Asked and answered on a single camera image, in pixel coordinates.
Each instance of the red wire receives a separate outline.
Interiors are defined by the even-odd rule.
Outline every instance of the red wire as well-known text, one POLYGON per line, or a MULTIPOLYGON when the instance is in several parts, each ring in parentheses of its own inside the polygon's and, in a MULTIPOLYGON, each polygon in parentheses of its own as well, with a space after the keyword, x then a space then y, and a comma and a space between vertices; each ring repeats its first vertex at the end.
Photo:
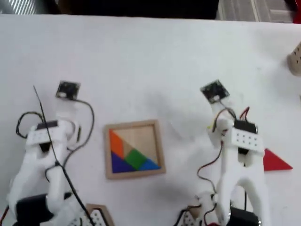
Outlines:
POLYGON ((6 215, 7 215, 7 213, 8 213, 8 210, 9 210, 9 207, 7 206, 7 207, 5 208, 4 213, 2 214, 1 219, 0 219, 0 226, 2 226, 2 222, 3 222, 4 218, 6 217, 6 215))
POLYGON ((209 182, 211 183, 214 193, 216 193, 216 189, 215 189, 215 185, 214 185, 213 181, 212 181, 212 180, 209 180, 208 178, 204 178, 204 177, 200 176, 200 175, 199 175, 199 172, 200 172, 203 168, 212 165, 213 163, 215 163, 215 162, 220 158, 221 153, 222 153, 222 147, 223 147, 223 142, 221 141, 221 148, 220 148, 220 151, 219 151, 217 157, 216 157, 214 160, 212 160, 211 162, 209 162, 209 163, 207 163, 207 164, 201 166, 201 167, 198 169, 198 171, 197 171, 197 176, 198 176, 200 179, 209 181, 209 182))
POLYGON ((240 114, 240 119, 244 116, 244 114, 248 114, 248 112, 249 112, 249 110, 250 110, 250 107, 247 107, 241 114, 240 114))

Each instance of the perforated plate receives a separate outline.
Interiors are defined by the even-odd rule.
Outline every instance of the perforated plate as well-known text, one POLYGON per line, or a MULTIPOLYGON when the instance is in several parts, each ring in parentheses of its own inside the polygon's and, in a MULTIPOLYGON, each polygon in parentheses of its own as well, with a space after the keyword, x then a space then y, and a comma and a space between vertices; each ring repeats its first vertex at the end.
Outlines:
POLYGON ((229 139, 231 140, 232 145, 255 151, 264 156, 263 141, 259 135, 232 128, 229 136, 231 136, 229 139))
MULTIPOLYGON (((63 130, 60 127, 49 128, 49 133, 52 141, 61 141, 63 130)), ((49 142, 49 136, 46 129, 31 131, 28 134, 26 145, 36 145, 49 142)))
POLYGON ((194 226, 195 220, 193 219, 190 212, 186 212, 182 215, 181 220, 177 224, 177 226, 194 226))
MULTIPOLYGON (((99 210, 93 210, 91 213, 91 218, 95 224, 95 226, 108 226, 99 210)), ((69 226, 92 226, 89 222, 89 219, 86 217, 84 212, 80 213, 80 217, 72 221, 69 226)))

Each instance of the orange triangle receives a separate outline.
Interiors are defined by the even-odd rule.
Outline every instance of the orange triangle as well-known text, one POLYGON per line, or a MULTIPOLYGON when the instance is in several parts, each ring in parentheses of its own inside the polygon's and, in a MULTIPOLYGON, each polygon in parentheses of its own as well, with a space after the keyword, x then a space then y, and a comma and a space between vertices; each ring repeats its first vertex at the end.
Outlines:
POLYGON ((280 159, 277 155, 272 153, 268 148, 265 149, 265 155, 263 157, 264 171, 275 170, 291 170, 292 167, 285 161, 280 159))
POLYGON ((110 129, 110 148, 119 158, 124 159, 123 141, 110 129))

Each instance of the tangram puzzle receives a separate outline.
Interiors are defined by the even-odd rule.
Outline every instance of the tangram puzzle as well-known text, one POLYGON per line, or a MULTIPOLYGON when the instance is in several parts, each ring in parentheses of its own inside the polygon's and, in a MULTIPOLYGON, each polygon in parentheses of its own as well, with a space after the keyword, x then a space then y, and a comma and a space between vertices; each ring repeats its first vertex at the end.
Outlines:
POLYGON ((165 173, 156 120, 106 127, 106 176, 122 179, 165 173))

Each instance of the beige triangle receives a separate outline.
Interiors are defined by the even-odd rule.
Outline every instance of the beige triangle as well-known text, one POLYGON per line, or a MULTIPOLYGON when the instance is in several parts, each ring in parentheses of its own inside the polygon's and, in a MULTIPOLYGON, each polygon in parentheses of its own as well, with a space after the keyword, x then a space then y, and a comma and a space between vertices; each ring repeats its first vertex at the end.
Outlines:
POLYGON ((132 151, 134 149, 134 147, 132 147, 128 142, 126 142, 125 140, 123 140, 123 156, 124 158, 127 157, 127 155, 130 153, 130 151, 132 151))
POLYGON ((115 129, 114 132, 145 157, 158 164, 155 132, 153 126, 115 129))

